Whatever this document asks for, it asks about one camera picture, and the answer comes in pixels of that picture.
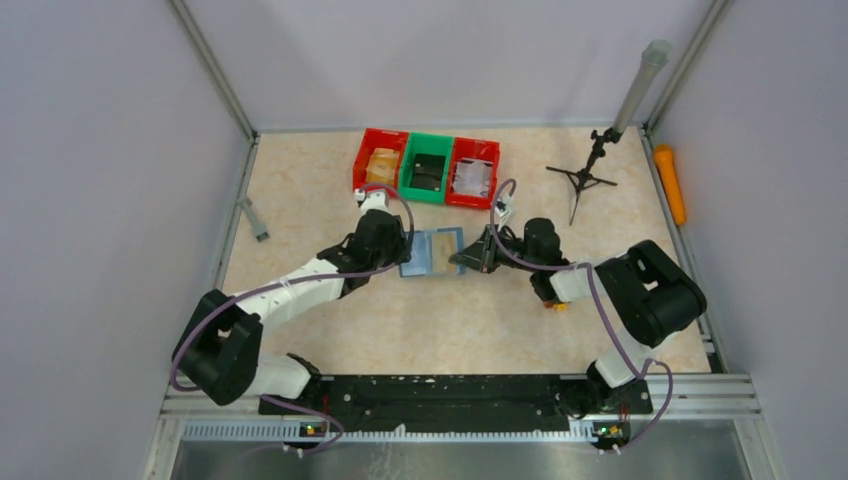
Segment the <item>teal card holder wallet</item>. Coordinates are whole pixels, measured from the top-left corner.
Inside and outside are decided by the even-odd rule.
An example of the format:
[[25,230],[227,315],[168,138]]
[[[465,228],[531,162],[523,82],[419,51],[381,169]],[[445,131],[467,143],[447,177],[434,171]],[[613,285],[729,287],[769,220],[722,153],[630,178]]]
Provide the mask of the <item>teal card holder wallet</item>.
[[450,261],[450,257],[463,247],[464,231],[461,227],[416,230],[410,260],[398,267],[399,276],[416,278],[463,275],[466,268]]

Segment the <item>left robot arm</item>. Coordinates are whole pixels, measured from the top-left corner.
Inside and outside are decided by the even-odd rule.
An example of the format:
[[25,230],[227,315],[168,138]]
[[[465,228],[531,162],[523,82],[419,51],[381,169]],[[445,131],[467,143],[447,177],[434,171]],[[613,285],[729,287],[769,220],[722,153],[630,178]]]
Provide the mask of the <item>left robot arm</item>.
[[413,226],[383,210],[362,214],[353,232],[297,270],[235,295],[205,293],[172,354],[171,386],[201,391],[219,406],[245,395],[274,395],[297,413],[319,404],[316,370],[263,350],[267,334],[319,305],[340,300],[410,257]]

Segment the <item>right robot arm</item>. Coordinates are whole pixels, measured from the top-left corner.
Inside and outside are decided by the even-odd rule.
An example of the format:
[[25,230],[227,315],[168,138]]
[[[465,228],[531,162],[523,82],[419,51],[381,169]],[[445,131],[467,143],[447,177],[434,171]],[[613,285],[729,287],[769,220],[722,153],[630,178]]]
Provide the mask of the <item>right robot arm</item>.
[[593,300],[612,345],[587,369],[576,394],[583,410],[614,411],[655,361],[656,350],[707,309],[702,290],[654,241],[596,264],[574,263],[547,218],[527,221],[521,236],[508,226],[487,226],[450,261],[484,274],[501,266],[527,271],[547,308]]

